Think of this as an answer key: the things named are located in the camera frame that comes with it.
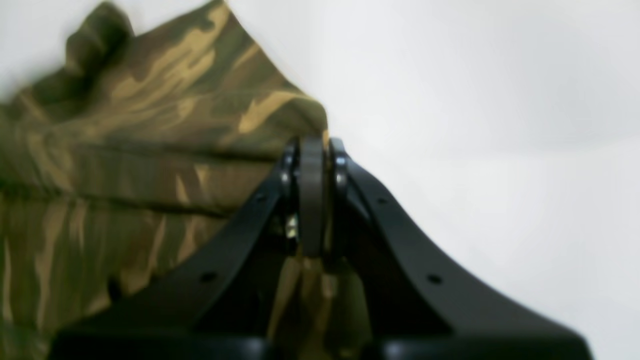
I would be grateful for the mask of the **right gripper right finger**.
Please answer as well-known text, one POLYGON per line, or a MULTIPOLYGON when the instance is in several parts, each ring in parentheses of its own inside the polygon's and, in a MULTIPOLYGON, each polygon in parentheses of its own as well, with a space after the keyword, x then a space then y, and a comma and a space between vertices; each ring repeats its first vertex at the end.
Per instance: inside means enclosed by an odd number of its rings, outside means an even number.
POLYGON ((447 256, 340 139, 312 140, 312 255, 348 259, 389 328, 416 337, 579 341, 447 256))

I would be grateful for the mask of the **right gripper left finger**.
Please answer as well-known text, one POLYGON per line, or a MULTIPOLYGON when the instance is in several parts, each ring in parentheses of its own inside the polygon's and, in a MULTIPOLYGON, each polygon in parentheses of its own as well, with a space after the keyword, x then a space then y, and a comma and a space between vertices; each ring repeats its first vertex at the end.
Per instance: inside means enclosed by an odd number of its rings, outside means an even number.
POLYGON ((262 328, 285 257, 313 248, 313 139, 288 144, 221 232, 137 294, 65 330, 67 341, 192 341, 262 328))

